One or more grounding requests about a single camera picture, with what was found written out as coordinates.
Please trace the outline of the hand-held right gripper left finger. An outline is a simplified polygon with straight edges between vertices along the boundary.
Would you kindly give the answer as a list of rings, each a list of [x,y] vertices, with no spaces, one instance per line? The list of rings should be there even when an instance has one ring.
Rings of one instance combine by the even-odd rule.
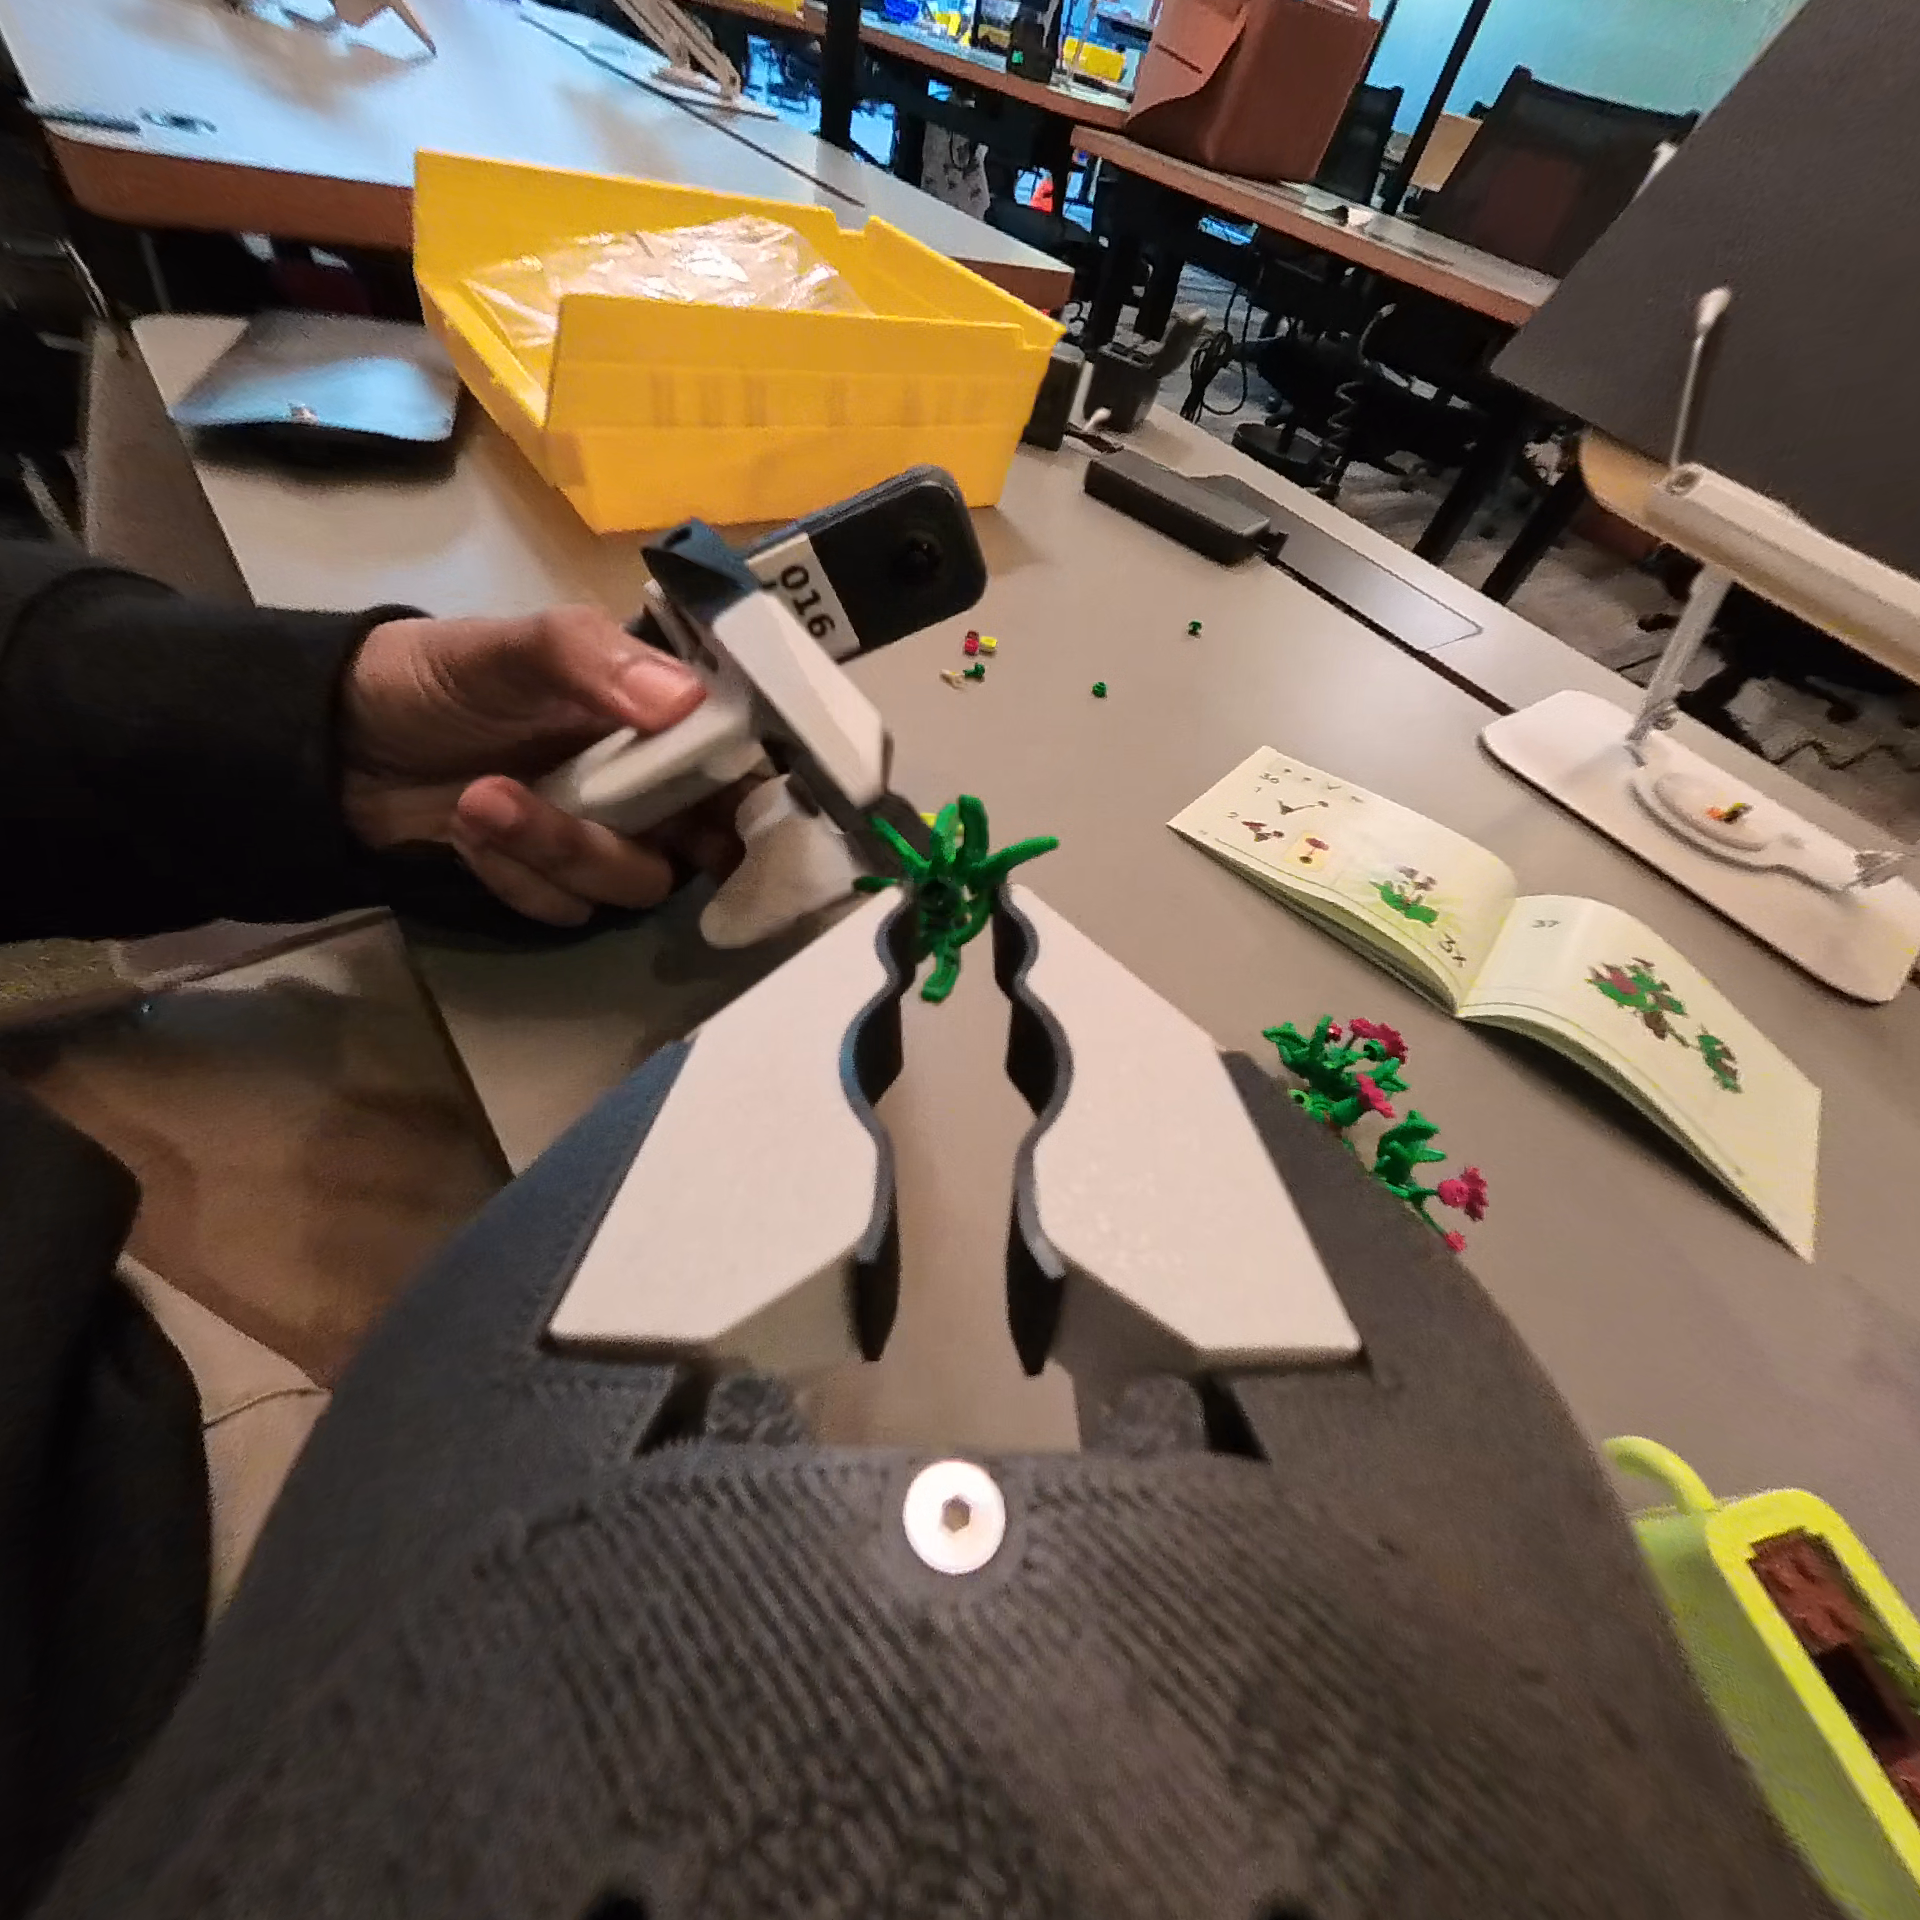
[[[778,1386],[808,1439],[860,1439],[902,1294],[904,901],[880,891],[667,1066],[547,1318],[547,1352],[666,1370],[699,1399]]]

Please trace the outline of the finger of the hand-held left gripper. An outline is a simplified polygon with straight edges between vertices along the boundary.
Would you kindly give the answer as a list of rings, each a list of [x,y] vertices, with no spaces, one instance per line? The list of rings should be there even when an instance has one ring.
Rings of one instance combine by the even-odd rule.
[[[855,897],[899,882],[870,813],[805,779],[766,779],[736,809],[741,859],[696,929],[711,950],[754,950]]]
[[[762,744],[786,754],[823,809],[864,825],[891,791],[893,744],[877,706],[811,639],[788,607],[752,593],[709,629],[746,688]]]

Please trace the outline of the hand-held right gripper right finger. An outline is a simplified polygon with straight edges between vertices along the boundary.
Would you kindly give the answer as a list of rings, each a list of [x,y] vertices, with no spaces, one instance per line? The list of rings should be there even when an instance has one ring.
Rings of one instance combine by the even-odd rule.
[[[994,907],[1014,1153],[1005,1314],[1095,1442],[1140,1382],[1330,1370],[1359,1333],[1212,1035],[1046,906]]]

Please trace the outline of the green toy leaf stem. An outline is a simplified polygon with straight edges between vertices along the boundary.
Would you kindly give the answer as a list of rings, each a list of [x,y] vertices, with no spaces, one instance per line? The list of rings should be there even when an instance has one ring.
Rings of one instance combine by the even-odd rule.
[[[918,997],[943,1003],[954,995],[966,950],[992,925],[1000,889],[1023,865],[1053,853],[1048,832],[997,843],[981,797],[959,793],[935,813],[886,799],[867,813],[862,846],[870,873],[856,891],[899,889],[909,906],[911,958],[925,970]]]

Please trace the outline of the person's left hand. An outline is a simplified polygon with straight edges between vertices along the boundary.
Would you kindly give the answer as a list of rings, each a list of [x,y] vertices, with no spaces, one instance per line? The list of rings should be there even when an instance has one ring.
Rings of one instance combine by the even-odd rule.
[[[343,695],[343,813],[371,851],[451,851],[494,901],[576,929],[725,880],[746,853],[747,786],[639,837],[538,797],[570,757],[685,720],[704,687],[596,609],[524,618],[399,618],[360,643]]]

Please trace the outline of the yellow plastic bin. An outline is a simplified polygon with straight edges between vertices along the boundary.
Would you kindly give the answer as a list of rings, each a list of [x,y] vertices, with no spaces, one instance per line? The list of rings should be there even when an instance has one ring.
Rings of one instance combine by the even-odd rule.
[[[773,222],[836,270],[853,311],[564,294],[516,344],[482,277],[619,233]],[[596,535],[788,522],[902,469],[992,506],[1062,325],[882,222],[527,161],[415,153],[422,319],[477,410]]]

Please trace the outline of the black flat case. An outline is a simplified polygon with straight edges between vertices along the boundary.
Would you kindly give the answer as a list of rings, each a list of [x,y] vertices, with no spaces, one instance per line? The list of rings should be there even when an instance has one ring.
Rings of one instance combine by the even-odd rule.
[[[1098,454],[1086,467],[1084,495],[1221,568],[1276,562],[1286,544],[1270,507],[1128,448]]]

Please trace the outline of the black boxy device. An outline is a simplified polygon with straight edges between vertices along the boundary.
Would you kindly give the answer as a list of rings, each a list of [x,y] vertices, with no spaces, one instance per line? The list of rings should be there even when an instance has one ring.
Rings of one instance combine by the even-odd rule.
[[[1084,418],[1116,438],[1131,435],[1156,405],[1162,385],[1187,368],[1210,327],[1200,307],[1180,307],[1156,338],[1117,331],[1088,359]]]

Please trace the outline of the clear plastic bag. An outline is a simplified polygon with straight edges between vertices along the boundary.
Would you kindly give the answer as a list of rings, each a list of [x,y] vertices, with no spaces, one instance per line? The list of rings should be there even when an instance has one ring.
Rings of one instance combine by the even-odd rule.
[[[490,262],[464,289],[509,330],[551,331],[570,298],[709,305],[867,319],[874,305],[792,224],[736,213],[715,222],[587,231]]]

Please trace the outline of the open instruction booklet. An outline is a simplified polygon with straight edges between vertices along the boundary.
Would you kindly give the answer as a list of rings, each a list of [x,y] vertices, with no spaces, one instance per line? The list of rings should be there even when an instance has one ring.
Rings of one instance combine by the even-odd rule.
[[[1582,1067],[1815,1257],[1818,1083],[1643,922],[1526,897],[1470,837],[1278,750],[1243,760],[1167,827],[1455,1022]]]

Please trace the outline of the long brown desk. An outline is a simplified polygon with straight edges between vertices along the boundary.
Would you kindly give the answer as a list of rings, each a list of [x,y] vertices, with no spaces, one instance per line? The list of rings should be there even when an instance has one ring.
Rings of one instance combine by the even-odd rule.
[[[1315,254],[1474,313],[1508,331],[1530,323],[1557,287],[1554,277],[1468,247],[1398,215],[1348,203],[1298,183],[1223,176],[1147,150],[1116,131],[1075,126],[1072,150],[1123,178],[1110,239],[1078,327],[1084,352],[1101,349],[1120,327],[1143,251],[1159,259],[1159,275],[1147,285],[1147,298],[1140,305],[1143,325],[1152,331],[1163,327],[1205,217],[1278,233]]]

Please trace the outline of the grey flat pouch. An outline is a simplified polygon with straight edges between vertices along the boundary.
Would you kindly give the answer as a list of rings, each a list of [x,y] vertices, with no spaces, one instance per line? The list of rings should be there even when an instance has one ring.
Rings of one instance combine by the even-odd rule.
[[[212,435],[429,448],[452,439],[464,385],[420,325],[262,311],[170,402]]]

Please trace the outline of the brown tote bag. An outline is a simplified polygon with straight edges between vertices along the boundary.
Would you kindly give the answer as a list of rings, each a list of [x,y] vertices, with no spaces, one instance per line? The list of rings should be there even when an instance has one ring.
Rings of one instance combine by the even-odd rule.
[[[1123,134],[1223,176],[1307,182],[1376,42],[1367,3],[1163,3]]]

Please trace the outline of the black office chair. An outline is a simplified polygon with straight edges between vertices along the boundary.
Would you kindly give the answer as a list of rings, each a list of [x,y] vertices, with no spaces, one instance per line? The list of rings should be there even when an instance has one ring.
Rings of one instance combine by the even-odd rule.
[[[1416,224],[1564,279],[1696,121],[1699,113],[1606,102],[1517,67]]]

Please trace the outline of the grey table with brown edge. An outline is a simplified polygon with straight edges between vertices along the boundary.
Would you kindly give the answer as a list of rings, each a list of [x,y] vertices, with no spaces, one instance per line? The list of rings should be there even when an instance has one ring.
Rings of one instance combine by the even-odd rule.
[[[877,217],[1040,311],[1069,298],[1053,256],[816,135],[679,102],[530,8],[406,9],[420,59],[235,6],[4,3],[3,26],[68,199],[110,224],[402,251],[431,151]]]

